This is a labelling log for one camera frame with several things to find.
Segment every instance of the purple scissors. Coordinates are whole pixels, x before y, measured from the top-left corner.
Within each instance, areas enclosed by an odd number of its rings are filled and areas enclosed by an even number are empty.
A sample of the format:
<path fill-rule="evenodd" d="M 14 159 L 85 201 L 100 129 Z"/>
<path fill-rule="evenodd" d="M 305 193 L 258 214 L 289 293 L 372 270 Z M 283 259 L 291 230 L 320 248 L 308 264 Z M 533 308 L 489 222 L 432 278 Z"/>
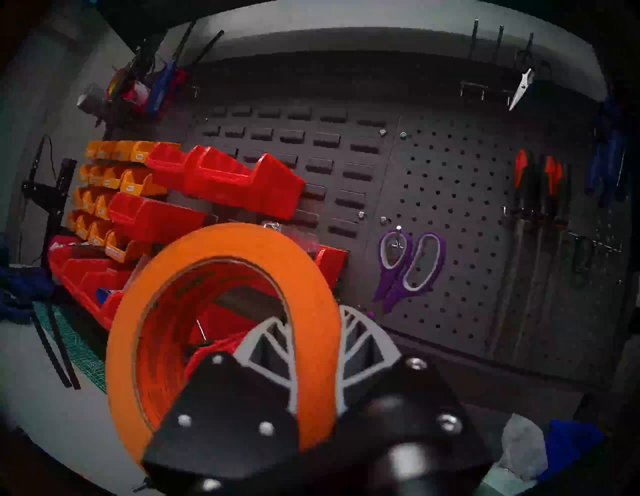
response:
<path fill-rule="evenodd" d="M 407 276 L 416 266 L 420 257 L 424 255 L 425 244 L 432 239 L 438 243 L 438 253 L 433 267 L 420 284 L 410 284 L 407 281 Z M 390 253 L 390 248 L 400 253 L 396 260 L 394 260 L 395 257 L 390 257 L 390 255 L 393 255 L 393 253 Z M 438 275 L 440 275 L 446 258 L 447 243 L 443 237 L 434 232 L 421 234 L 415 245 L 411 236 L 405 234 L 400 226 L 393 231 L 385 232 L 378 245 L 378 260 L 380 260 L 381 273 L 380 282 L 372 301 L 382 302 L 382 314 L 385 315 L 401 299 L 408 296 L 418 296 L 429 291 Z"/>

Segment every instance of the black mount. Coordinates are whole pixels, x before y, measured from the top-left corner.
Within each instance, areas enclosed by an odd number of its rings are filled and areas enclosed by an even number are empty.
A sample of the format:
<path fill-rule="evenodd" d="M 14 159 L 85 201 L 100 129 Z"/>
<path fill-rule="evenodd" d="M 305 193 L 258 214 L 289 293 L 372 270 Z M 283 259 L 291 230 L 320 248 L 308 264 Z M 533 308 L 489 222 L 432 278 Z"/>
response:
<path fill-rule="evenodd" d="M 35 182 L 36 171 L 40 164 L 40 156 L 42 155 L 42 147 L 44 139 L 40 140 L 38 152 L 31 165 L 29 179 L 22 181 L 22 194 L 27 200 L 32 200 L 37 206 L 49 214 L 47 219 L 47 228 L 42 243 L 42 252 L 40 254 L 41 266 L 49 270 L 49 260 L 47 258 L 47 249 L 49 240 L 58 231 L 62 223 L 62 216 L 65 212 L 65 204 L 69 194 L 71 180 L 74 177 L 77 161 L 73 159 L 62 159 L 60 173 L 55 186 L 48 186 Z"/>
<path fill-rule="evenodd" d="M 402 357 L 378 372 L 332 435 L 298 453 L 282 389 L 232 355 L 209 355 L 154 433 L 142 465 L 168 495 L 469 495 L 491 458 L 433 365 L 415 360 Z"/>

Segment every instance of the masking tape roll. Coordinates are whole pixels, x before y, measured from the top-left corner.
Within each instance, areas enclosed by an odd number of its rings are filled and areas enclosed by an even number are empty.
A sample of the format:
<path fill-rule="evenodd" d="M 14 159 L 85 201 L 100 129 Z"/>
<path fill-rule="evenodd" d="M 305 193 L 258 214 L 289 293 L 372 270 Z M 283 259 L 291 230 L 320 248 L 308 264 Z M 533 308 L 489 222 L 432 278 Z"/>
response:
<path fill-rule="evenodd" d="M 219 224 L 192 232 L 149 262 L 125 293 L 107 346 L 111 416 L 140 463 L 184 386 L 184 352 L 198 315 L 238 285 L 271 284 L 294 334 L 300 449 L 335 422 L 340 314 L 314 261 L 288 237 L 260 226 Z"/>

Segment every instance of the pegboard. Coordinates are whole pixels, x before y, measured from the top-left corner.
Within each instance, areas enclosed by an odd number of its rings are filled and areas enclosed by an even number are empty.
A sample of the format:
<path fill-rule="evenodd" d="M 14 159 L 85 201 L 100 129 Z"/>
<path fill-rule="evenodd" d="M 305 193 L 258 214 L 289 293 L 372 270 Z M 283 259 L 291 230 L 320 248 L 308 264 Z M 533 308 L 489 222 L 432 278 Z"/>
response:
<path fill-rule="evenodd" d="M 447 262 L 433 290 L 398 303 L 381 320 L 383 326 L 528 371 L 588 383 L 604 379 L 601 365 L 610 359 L 628 254 L 597 253 L 588 283 L 576 289 L 567 275 L 573 238 L 558 233 L 548 233 L 539 255 L 539 281 L 530 284 L 538 233 L 526 231 L 520 265 L 528 277 L 515 285 L 513 295 L 523 300 L 517 302 L 523 313 L 529 287 L 535 286 L 528 311 L 545 313 L 545 329 L 539 321 L 523 327 L 523 351 L 516 358 L 490 350 L 514 243 L 515 226 L 502 206 L 513 196 L 518 150 L 571 164 L 570 229 L 628 247 L 630 200 L 598 209 L 597 199 L 582 192 L 592 108 L 574 108 L 568 117 L 559 108 L 524 103 L 508 112 L 504 102 L 461 98 L 450 88 L 425 91 L 411 103 L 406 98 L 394 103 L 283 97 L 273 83 L 267 89 L 256 83 L 256 97 L 248 99 L 246 91 L 238 96 L 237 88 L 221 86 L 214 76 L 205 71 L 198 78 L 199 96 L 177 102 L 153 136 L 140 128 L 118 131 L 114 139 L 174 140 L 183 150 L 212 145 L 250 168 L 263 152 L 274 155 L 307 182 L 289 223 L 316 233 L 323 244 L 349 250 L 339 298 L 361 310 L 371 309 L 382 234 L 396 225 L 414 238 L 436 232 L 447 240 Z M 199 205 L 220 220 L 265 220 L 238 209 Z M 360 211 L 364 218 L 358 217 Z M 388 219 L 384 224 L 382 217 Z M 549 273 L 551 298 L 545 296 Z"/>

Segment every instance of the black pegboard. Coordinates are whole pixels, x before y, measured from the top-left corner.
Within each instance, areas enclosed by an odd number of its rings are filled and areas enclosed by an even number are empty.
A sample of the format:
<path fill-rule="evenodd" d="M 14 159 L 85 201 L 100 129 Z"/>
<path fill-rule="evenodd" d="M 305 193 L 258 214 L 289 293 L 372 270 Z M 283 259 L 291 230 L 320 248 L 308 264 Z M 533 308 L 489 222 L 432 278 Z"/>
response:
<path fill-rule="evenodd" d="M 460 98 L 456 88 L 438 86 L 431 74 L 425 76 L 429 65 L 422 67 L 414 74 L 417 86 L 403 81 L 394 93 L 388 88 L 388 72 L 364 74 L 357 64 L 329 76 L 322 71 L 326 66 L 307 66 L 299 78 L 295 65 L 280 67 L 278 84 L 273 77 L 278 67 L 266 74 L 264 67 L 233 61 L 195 75 L 197 97 L 194 88 L 183 93 L 161 125 L 118 131 L 115 139 L 173 140 L 183 143 L 184 150 L 213 145 L 249 167 L 262 152 L 279 158 L 307 182 L 291 223 L 315 232 L 321 243 L 350 251 L 340 281 L 340 300 L 347 305 L 371 307 L 382 233 L 396 225 L 414 237 L 437 232 L 447 240 L 448 257 L 433 291 L 403 300 L 382 325 L 528 371 L 602 381 L 611 369 L 602 364 L 611 358 L 609 343 L 620 314 L 628 254 L 598 253 L 589 283 L 576 289 L 566 275 L 573 253 L 570 238 L 556 237 L 551 245 L 560 247 L 557 256 L 551 249 L 540 259 L 541 271 L 554 274 L 548 325 L 525 329 L 525 351 L 516 359 L 490 353 L 513 244 L 514 225 L 503 217 L 502 206 L 513 194 L 513 161 L 520 148 L 571 164 L 572 230 L 628 246 L 630 201 L 598 209 L 596 199 L 582 193 L 593 105 L 558 90 L 565 98 L 555 104 L 536 105 L 534 95 L 526 95 L 508 112 L 502 101 Z M 374 98 L 375 88 L 381 87 L 384 101 Z M 361 94 L 356 96 L 354 88 Z M 341 92 L 349 95 L 348 101 L 335 97 Z M 222 220 L 264 219 L 237 209 L 205 208 Z M 383 216 L 389 220 L 385 225 L 380 223 Z M 532 230 L 526 234 L 521 265 L 535 258 L 535 243 Z M 553 266 L 552 255 L 557 258 Z M 521 281 L 519 298 L 526 298 L 531 276 L 532 269 L 528 280 Z M 544 291 L 538 292 L 532 314 L 545 306 Z"/>

